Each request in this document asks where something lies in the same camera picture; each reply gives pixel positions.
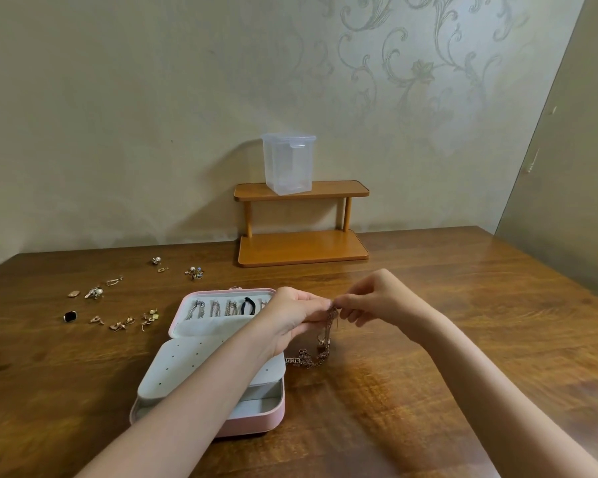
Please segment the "jewelry box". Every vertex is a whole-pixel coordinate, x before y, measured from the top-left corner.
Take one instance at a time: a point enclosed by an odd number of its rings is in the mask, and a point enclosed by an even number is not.
[[[131,424],[146,416],[195,372],[217,347],[259,313],[274,293],[272,289],[233,288],[193,292],[184,297],[168,330],[171,339],[161,346],[138,387],[138,397],[129,416]],[[235,311],[237,315],[226,315]],[[285,372],[283,353],[266,362],[217,437],[263,433],[276,428],[285,413]]]

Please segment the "transparent plastic container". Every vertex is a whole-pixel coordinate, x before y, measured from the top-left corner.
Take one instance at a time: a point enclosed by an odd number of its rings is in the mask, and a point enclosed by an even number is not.
[[[266,184],[275,193],[301,193],[312,189],[312,148],[316,136],[264,134]]]

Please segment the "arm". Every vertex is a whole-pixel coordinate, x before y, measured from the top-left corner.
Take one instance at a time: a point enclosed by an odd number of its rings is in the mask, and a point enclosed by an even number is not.
[[[380,318],[423,346],[502,477],[598,478],[598,462],[445,315],[387,270],[335,299],[357,326]]]
[[[257,371],[296,335],[323,325],[331,304],[279,289],[257,317],[76,478],[189,476]]]

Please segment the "shelf top tier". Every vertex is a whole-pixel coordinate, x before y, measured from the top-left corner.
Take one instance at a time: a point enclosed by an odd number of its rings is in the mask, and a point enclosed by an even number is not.
[[[284,199],[360,198],[370,190],[359,181],[314,181],[312,190],[303,193],[279,194],[265,183],[245,183],[235,186],[235,201],[276,201]]]

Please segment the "flower motif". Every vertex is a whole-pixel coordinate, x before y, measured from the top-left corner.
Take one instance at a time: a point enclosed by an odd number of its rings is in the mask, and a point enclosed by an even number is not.
[[[434,70],[434,62],[425,63],[419,59],[412,65],[412,73],[415,75],[415,79],[426,85],[430,85],[430,82],[434,80],[432,70]]]

